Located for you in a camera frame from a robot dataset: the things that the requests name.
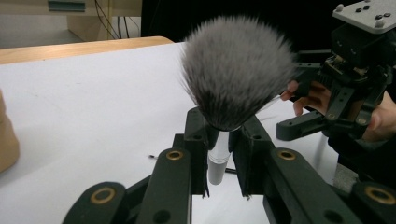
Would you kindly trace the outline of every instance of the human hand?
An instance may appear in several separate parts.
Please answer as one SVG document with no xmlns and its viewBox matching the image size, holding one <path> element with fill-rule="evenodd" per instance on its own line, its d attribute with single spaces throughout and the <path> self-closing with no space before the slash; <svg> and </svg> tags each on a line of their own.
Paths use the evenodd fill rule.
<svg viewBox="0 0 396 224">
<path fill-rule="evenodd" d="M 280 98 L 289 100 L 298 89 L 297 81 L 291 81 L 288 88 Z M 294 102 L 293 108 L 296 116 L 303 114 L 303 108 L 309 106 L 321 114 L 326 114 L 330 101 L 331 92 L 322 84 L 313 81 L 308 96 L 301 97 Z M 362 138 L 368 142 L 388 140 L 396 134 L 396 104 L 385 91 L 383 100 L 372 113 L 371 121 Z"/>
</svg>

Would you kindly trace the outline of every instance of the brush bristles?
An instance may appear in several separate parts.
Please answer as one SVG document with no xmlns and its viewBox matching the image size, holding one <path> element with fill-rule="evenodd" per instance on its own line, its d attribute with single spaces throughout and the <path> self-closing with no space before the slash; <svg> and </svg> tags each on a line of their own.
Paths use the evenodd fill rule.
<svg viewBox="0 0 396 224">
<path fill-rule="evenodd" d="M 219 17 L 186 39 L 183 77 L 206 121 L 231 131 L 285 90 L 293 60 L 290 43 L 269 26 Z"/>
</svg>

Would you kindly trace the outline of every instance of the tan object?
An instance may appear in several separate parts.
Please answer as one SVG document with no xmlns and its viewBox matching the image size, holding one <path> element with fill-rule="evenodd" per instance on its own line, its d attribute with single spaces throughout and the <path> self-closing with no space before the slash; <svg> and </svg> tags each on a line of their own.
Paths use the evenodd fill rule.
<svg viewBox="0 0 396 224">
<path fill-rule="evenodd" d="M 0 172 L 13 165 L 20 156 L 20 144 L 6 115 L 6 105 L 0 92 Z"/>
</svg>

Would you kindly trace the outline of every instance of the white table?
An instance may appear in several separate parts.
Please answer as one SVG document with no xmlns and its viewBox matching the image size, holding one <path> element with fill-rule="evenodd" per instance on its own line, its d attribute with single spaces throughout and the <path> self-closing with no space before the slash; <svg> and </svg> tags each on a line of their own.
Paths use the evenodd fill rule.
<svg viewBox="0 0 396 224">
<path fill-rule="evenodd" d="M 100 182 L 126 188 L 150 175 L 158 155 L 183 133 L 195 105 L 181 82 L 182 44 L 0 65 L 7 114 L 21 157 L 0 174 L 0 220 L 62 223 L 81 193 Z M 276 102 L 258 118 L 277 147 L 301 152 L 332 183 L 337 154 L 321 133 L 292 142 L 275 138 L 293 117 Z M 266 223 L 262 196 L 243 198 L 235 175 L 193 197 L 192 223 Z"/>
</svg>

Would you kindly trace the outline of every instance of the gray and white bristles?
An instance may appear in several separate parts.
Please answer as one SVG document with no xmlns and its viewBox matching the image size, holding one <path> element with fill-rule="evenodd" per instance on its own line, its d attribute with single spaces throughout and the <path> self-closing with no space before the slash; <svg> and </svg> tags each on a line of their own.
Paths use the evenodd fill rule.
<svg viewBox="0 0 396 224">
<path fill-rule="evenodd" d="M 186 39 L 186 91 L 206 121 L 231 131 L 286 89 L 295 72 L 290 42 L 247 17 L 218 17 Z"/>
</svg>

